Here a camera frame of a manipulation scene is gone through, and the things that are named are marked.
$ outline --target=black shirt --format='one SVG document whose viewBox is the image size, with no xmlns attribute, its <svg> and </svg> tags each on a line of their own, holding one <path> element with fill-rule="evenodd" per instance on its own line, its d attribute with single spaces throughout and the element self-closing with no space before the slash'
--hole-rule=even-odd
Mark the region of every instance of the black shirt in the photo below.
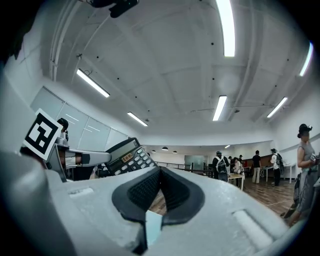
<svg viewBox="0 0 320 256">
<path fill-rule="evenodd" d="M 252 157 L 252 161 L 253 161 L 253 168 L 259 168 L 260 167 L 260 163 L 259 161 L 261 160 L 261 157 L 256 154 Z"/>
<path fill-rule="evenodd" d="M 225 166 L 228 167 L 228 166 L 229 166 L 228 159 L 224 156 L 224 157 L 223 157 L 223 160 L 224 160 L 224 162 L 225 162 Z M 213 161 L 212 161 L 212 165 L 213 165 L 213 169 L 214 169 L 215 171 L 217 171 L 217 163 L 218 163 L 218 159 L 214 158 Z"/>
</svg>

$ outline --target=hat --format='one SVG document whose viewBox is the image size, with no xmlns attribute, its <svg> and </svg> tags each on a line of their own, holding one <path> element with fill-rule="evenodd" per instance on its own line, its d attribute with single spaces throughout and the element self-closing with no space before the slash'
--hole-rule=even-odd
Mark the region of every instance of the hat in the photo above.
<svg viewBox="0 0 320 256">
<path fill-rule="evenodd" d="M 310 125 L 307 126 L 305 123 L 302 123 L 299 126 L 299 133 L 298 133 L 297 137 L 300 139 L 303 132 L 310 132 L 311 130 L 312 130 L 312 126 L 310 126 Z"/>
</svg>

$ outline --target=calculator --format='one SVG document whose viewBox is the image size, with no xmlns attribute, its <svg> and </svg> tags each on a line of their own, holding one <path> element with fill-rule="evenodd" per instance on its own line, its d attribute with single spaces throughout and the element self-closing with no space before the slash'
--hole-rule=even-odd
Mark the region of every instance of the calculator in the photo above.
<svg viewBox="0 0 320 256">
<path fill-rule="evenodd" d="M 146 167 L 157 167 L 137 138 L 126 139 L 106 152 L 111 155 L 111 160 L 106 162 L 105 166 L 112 176 L 134 172 Z"/>
</svg>

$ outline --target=white pants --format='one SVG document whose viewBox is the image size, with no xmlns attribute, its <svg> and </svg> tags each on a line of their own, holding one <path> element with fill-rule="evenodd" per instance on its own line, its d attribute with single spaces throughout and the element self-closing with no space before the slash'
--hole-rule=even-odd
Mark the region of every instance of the white pants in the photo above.
<svg viewBox="0 0 320 256">
<path fill-rule="evenodd" d="M 253 183 L 259 183 L 259 179 L 260 179 L 260 167 L 253 168 L 252 182 Z"/>
</svg>

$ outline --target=black backpack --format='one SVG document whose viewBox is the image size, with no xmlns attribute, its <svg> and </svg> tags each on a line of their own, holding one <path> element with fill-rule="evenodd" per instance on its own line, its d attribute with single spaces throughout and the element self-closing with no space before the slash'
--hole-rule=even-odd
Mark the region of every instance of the black backpack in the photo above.
<svg viewBox="0 0 320 256">
<path fill-rule="evenodd" d="M 223 159 L 221 159 L 221 161 L 217 164 L 216 170 L 220 174 L 227 172 L 226 163 L 225 163 L 225 161 Z"/>
<path fill-rule="evenodd" d="M 285 172 L 285 167 L 284 162 L 282 160 L 282 156 L 279 153 L 276 155 L 276 164 L 279 166 L 280 173 L 283 175 Z"/>
</svg>

